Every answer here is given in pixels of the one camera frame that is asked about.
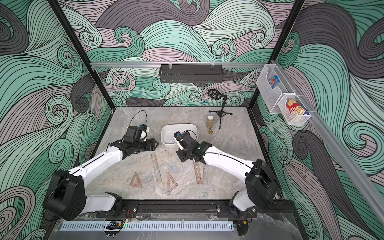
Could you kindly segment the white plastic storage box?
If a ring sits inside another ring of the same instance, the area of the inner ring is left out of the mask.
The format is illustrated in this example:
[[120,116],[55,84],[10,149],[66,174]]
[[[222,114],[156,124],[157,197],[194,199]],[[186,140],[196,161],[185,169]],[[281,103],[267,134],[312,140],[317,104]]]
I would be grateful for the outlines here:
[[193,140],[198,139],[197,127],[193,124],[165,125],[161,131],[162,144],[167,148],[178,148],[177,138],[180,138],[180,135],[185,132],[189,132],[192,135]]

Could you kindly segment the pink tall triangle ruler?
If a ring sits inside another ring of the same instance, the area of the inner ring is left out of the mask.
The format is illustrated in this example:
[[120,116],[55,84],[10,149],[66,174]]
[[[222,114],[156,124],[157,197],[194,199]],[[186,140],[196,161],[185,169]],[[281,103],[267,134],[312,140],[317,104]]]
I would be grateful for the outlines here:
[[173,178],[173,176],[167,172],[167,191],[168,193],[172,192],[175,188],[178,187],[177,182]]

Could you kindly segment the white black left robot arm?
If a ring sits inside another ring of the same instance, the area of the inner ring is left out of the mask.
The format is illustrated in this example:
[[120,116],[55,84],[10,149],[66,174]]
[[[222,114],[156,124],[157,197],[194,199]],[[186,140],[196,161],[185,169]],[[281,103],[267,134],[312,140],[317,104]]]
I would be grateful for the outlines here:
[[97,176],[126,157],[155,151],[158,146],[155,139],[136,141],[133,144],[117,140],[84,164],[69,171],[56,171],[49,183],[43,209],[66,221],[92,212],[113,211],[119,215],[122,212],[122,198],[119,195],[107,192],[101,196],[87,196],[86,187]]

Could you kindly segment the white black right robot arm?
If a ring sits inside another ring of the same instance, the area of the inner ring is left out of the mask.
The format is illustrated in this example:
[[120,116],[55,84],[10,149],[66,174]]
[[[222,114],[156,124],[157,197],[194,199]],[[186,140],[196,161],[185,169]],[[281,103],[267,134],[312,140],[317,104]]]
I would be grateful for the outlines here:
[[191,160],[219,168],[243,181],[245,190],[234,194],[229,208],[237,215],[250,208],[268,210],[279,188],[277,177],[268,164],[257,159],[244,160],[227,154],[207,142],[180,141],[177,155],[181,162]]

